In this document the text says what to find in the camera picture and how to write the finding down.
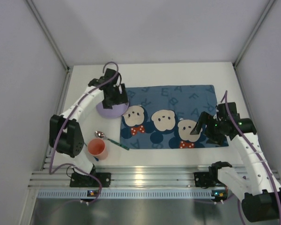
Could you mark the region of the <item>purple plastic plate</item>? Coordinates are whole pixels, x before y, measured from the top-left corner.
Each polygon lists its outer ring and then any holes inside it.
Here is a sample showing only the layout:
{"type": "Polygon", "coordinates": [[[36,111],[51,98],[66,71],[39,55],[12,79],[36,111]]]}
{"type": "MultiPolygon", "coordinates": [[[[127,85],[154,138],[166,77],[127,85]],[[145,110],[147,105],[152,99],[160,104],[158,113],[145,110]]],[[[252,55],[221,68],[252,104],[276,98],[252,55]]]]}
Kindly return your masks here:
{"type": "Polygon", "coordinates": [[[115,119],[121,117],[128,109],[129,103],[122,103],[119,105],[113,105],[111,109],[105,109],[103,103],[99,103],[96,106],[96,110],[100,116],[106,119],[115,119]]]}

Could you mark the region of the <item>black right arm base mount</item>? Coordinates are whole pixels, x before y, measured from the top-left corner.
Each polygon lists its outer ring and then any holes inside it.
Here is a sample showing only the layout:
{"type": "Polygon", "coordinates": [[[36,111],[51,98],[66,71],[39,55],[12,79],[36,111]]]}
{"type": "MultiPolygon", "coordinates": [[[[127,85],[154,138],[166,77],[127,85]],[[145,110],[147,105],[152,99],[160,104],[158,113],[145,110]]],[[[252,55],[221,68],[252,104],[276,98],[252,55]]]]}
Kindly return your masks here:
{"type": "Polygon", "coordinates": [[[213,173],[210,172],[195,172],[194,173],[195,187],[207,189],[216,187],[220,184],[213,173]]]}

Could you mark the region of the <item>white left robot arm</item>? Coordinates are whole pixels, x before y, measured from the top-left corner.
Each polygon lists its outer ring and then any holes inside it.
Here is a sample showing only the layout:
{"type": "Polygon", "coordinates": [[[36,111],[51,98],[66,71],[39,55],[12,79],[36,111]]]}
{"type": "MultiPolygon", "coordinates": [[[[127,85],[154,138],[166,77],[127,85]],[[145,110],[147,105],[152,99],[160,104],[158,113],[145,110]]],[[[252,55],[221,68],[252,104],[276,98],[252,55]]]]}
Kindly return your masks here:
{"type": "Polygon", "coordinates": [[[71,158],[67,165],[81,175],[89,175],[94,164],[84,151],[81,124],[93,109],[106,118],[117,118],[128,109],[125,84],[118,69],[103,68],[103,76],[91,80],[82,95],[60,115],[53,115],[49,122],[49,145],[54,153],[71,158]]]}

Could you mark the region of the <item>pink plastic cup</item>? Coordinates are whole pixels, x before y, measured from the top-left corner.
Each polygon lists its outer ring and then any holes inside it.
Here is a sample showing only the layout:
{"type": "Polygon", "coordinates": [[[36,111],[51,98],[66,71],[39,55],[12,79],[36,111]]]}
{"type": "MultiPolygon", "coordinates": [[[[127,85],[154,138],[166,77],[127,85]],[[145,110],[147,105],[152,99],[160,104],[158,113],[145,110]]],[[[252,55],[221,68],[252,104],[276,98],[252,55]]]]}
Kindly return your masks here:
{"type": "Polygon", "coordinates": [[[108,151],[103,139],[94,138],[87,144],[88,152],[98,160],[105,160],[108,157],[108,151]]]}

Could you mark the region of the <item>metal spoon green handle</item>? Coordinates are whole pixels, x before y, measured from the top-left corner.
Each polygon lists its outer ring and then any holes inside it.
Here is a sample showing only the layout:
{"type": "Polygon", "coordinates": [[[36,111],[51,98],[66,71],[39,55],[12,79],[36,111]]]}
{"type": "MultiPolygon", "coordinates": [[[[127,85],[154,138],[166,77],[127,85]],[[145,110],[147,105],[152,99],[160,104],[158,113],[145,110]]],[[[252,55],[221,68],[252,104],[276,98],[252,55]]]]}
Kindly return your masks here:
{"type": "Polygon", "coordinates": [[[95,136],[96,136],[97,138],[101,138],[101,139],[107,140],[107,141],[109,141],[109,142],[111,142],[111,143],[113,143],[113,144],[115,144],[115,145],[117,145],[117,146],[119,146],[119,147],[121,147],[121,148],[123,148],[123,149],[125,149],[125,150],[130,150],[130,148],[128,148],[127,146],[124,146],[124,145],[118,143],[117,141],[108,138],[108,137],[105,135],[105,133],[102,132],[102,131],[95,131],[95,136]]]}

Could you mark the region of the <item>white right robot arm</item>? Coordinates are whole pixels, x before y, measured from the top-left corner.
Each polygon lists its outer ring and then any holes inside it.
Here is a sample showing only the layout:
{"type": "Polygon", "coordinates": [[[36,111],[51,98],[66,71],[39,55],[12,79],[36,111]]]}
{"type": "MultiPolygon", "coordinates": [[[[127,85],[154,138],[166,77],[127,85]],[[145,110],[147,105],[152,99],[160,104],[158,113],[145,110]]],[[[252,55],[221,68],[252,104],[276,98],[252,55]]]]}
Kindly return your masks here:
{"type": "Polygon", "coordinates": [[[249,178],[240,176],[229,162],[218,161],[208,168],[213,183],[223,184],[238,198],[250,222],[279,220],[281,224],[281,184],[270,170],[259,144],[257,130],[250,118],[241,118],[236,103],[216,106],[215,116],[202,112],[191,131],[202,128],[208,140],[219,146],[228,137],[235,145],[249,178]]]}

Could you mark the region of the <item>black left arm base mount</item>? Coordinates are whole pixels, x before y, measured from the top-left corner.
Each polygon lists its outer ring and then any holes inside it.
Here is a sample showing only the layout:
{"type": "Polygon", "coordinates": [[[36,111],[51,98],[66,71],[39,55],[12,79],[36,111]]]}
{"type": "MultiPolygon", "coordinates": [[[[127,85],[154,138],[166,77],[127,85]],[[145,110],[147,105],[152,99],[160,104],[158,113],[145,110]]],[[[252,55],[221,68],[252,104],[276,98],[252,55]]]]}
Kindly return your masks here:
{"type": "MultiPolygon", "coordinates": [[[[103,188],[108,188],[111,184],[111,173],[97,172],[95,177],[101,182],[103,188]]],[[[72,173],[70,185],[71,188],[98,188],[99,183],[95,179],[79,173],[72,173]]]]}

